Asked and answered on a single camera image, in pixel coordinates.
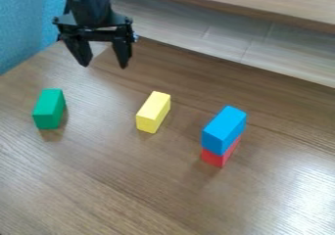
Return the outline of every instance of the blue block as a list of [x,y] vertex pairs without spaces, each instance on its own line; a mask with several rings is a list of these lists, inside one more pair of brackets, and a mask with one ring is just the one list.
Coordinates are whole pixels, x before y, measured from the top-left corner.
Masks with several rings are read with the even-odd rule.
[[202,131],[202,146],[223,156],[231,143],[244,131],[247,114],[231,106],[224,107]]

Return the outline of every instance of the red block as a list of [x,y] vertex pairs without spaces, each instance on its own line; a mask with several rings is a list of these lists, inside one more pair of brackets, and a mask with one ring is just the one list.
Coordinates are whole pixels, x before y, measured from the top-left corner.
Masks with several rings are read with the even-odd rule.
[[203,148],[203,151],[201,153],[201,159],[204,162],[206,162],[210,165],[214,165],[214,166],[217,166],[217,167],[223,167],[225,165],[225,163],[227,162],[227,160],[229,159],[230,155],[235,150],[235,148],[238,145],[238,143],[240,142],[240,140],[241,140],[241,135],[238,136],[235,139],[235,141],[225,151],[223,156],[218,156],[217,154],[214,154],[211,151],[206,150],[205,148]]

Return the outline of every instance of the wall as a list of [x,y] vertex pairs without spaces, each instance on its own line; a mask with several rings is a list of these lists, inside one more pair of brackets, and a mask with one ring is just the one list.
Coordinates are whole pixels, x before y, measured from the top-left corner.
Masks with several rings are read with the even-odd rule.
[[56,41],[64,0],[0,0],[0,74]]

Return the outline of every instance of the stacked blocks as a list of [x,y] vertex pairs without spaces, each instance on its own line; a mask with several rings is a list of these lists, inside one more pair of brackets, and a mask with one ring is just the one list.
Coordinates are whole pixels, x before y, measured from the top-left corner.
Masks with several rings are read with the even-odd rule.
[[66,106],[61,89],[44,89],[32,111],[32,117],[39,129],[55,129],[61,123]]
[[246,113],[231,106],[224,107],[202,131],[202,160],[224,166],[238,145],[246,122]]
[[170,109],[170,96],[154,91],[136,114],[136,127],[156,133]]

